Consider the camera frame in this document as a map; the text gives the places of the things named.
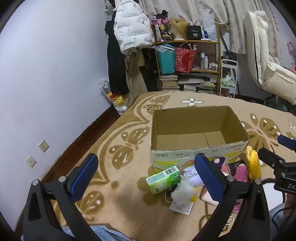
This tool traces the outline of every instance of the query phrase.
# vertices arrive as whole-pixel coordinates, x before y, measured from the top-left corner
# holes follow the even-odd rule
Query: silver bolt
[[[34,186],[36,186],[38,183],[39,183],[39,180],[37,180],[37,179],[35,179],[35,180],[32,182],[32,184],[33,184]]]
[[[234,181],[234,177],[231,176],[231,175],[229,175],[229,176],[227,176],[227,180],[230,181],[230,182],[233,182]]]
[[[259,179],[255,179],[255,183],[260,185],[261,184],[261,181]]]
[[[65,176],[61,176],[59,177],[59,182],[63,183],[64,181],[66,181],[66,177]]]

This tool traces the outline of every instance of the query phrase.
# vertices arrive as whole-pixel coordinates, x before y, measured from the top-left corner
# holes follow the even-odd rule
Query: power outlet
[[[49,147],[45,140],[43,140],[38,146],[43,152],[46,152]]]
[[[35,164],[36,164],[36,160],[32,157],[32,156],[29,156],[26,160],[26,163],[30,166],[30,167],[33,167]]]

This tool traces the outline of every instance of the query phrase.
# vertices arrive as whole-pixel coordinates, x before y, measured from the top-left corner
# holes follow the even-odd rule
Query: teal container
[[[175,52],[157,51],[159,68],[162,74],[173,74],[175,72]]]

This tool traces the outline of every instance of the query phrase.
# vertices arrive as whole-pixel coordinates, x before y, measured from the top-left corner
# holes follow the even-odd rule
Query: white label card
[[[170,209],[178,213],[189,215],[192,205],[193,203],[190,202],[187,205],[178,206],[175,202],[172,202],[172,204],[170,205]]]

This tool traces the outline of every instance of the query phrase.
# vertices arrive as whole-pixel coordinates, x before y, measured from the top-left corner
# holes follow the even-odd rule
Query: red bag
[[[176,70],[183,73],[189,73],[192,69],[196,50],[180,48],[180,46],[175,48]]]

